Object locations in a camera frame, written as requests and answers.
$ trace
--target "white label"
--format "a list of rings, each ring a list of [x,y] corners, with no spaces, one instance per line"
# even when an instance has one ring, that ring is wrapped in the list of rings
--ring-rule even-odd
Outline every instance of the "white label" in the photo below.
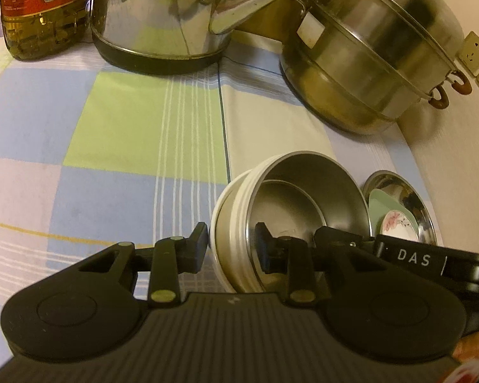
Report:
[[[307,12],[296,33],[300,36],[300,39],[312,49],[323,34],[324,30],[325,26],[323,26],[312,14]]]

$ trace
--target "checkered tablecloth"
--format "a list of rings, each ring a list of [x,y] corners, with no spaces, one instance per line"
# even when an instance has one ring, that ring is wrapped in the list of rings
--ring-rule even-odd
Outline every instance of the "checkered tablecloth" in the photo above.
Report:
[[[279,52],[278,42],[238,32],[219,65],[159,78],[110,66],[89,43],[31,63],[1,43],[0,309],[110,244],[188,235],[209,223],[231,178],[274,154],[327,154],[359,185],[396,171],[433,213],[399,128],[355,137],[324,124],[286,86]],[[181,286],[222,291],[209,251]],[[0,365],[9,357],[0,330]]]

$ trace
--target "black device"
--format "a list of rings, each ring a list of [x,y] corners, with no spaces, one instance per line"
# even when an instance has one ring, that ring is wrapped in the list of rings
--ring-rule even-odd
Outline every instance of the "black device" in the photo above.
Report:
[[[153,248],[115,244],[19,291],[1,314],[14,357],[0,383],[436,383],[457,366],[479,255],[327,227],[310,247],[263,223],[255,242],[262,269],[286,274],[283,293],[182,302],[178,274],[200,270],[204,223]],[[141,271],[146,301],[133,297]]]

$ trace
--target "cooking oil bottle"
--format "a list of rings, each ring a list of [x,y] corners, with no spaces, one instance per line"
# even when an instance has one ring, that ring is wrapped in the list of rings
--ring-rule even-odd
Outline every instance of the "cooking oil bottle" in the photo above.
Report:
[[[5,44],[19,60],[60,52],[82,38],[90,0],[0,0]]]

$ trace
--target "green plate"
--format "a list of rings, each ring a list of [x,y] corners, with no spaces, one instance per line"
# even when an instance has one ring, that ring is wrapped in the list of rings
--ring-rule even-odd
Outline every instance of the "green plate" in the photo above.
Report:
[[[406,207],[391,198],[386,192],[375,188],[369,194],[369,219],[374,236],[381,232],[383,219],[391,210],[399,210],[410,221],[415,232],[419,231],[417,220]]]

